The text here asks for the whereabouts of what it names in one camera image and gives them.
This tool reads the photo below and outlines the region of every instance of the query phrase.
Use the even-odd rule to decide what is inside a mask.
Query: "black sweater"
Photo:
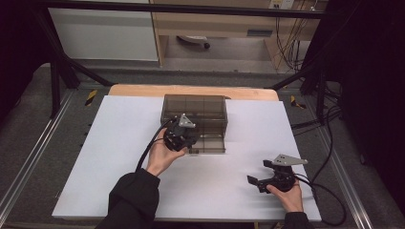
[[[141,169],[121,177],[110,193],[108,215],[97,226],[151,228],[159,204],[160,179]],[[313,228],[305,213],[287,213],[284,228]]]

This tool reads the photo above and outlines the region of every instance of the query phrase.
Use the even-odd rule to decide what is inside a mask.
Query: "table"
[[[242,100],[243,92],[249,100]],[[283,219],[285,211],[280,201],[273,195],[259,193],[246,178],[246,175],[259,179],[272,177],[272,170],[263,167],[264,159],[272,160],[279,154],[299,156],[283,103],[277,101],[274,91],[141,85],[116,85],[104,97],[53,216],[63,219],[106,216],[109,192],[122,175],[135,170],[143,149],[160,125],[164,93],[220,93],[231,99],[226,100],[226,153],[186,155],[161,174],[156,219]],[[305,174],[302,165],[293,169]],[[305,185],[302,188],[309,219],[320,220],[310,188]]]

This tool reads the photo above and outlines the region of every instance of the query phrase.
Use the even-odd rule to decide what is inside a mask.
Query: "white board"
[[[101,219],[118,179],[135,170],[160,126],[162,97],[105,96],[92,129],[54,208],[63,219]],[[160,175],[159,220],[266,221],[283,219],[277,197],[259,193],[247,175],[273,177],[263,160],[300,157],[282,102],[226,100],[223,155],[186,155]],[[305,175],[302,165],[295,173]],[[309,220],[320,220],[310,188],[302,184]]]

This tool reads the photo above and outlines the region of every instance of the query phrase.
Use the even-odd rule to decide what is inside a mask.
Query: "transparent box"
[[[222,95],[166,94],[160,123],[185,114],[196,124],[200,138],[190,153],[224,153],[227,126],[225,97]]]

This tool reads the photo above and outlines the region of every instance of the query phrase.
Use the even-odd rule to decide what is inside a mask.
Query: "person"
[[[119,179],[109,196],[108,215],[96,229],[152,227],[159,204],[158,176],[174,160],[184,156],[187,150],[183,148],[175,152],[167,149],[162,140],[164,132],[165,129],[159,132],[158,140],[151,147],[146,169],[126,174]],[[311,228],[304,213],[298,181],[286,193],[271,185],[267,189],[281,200],[287,211],[285,228]]]

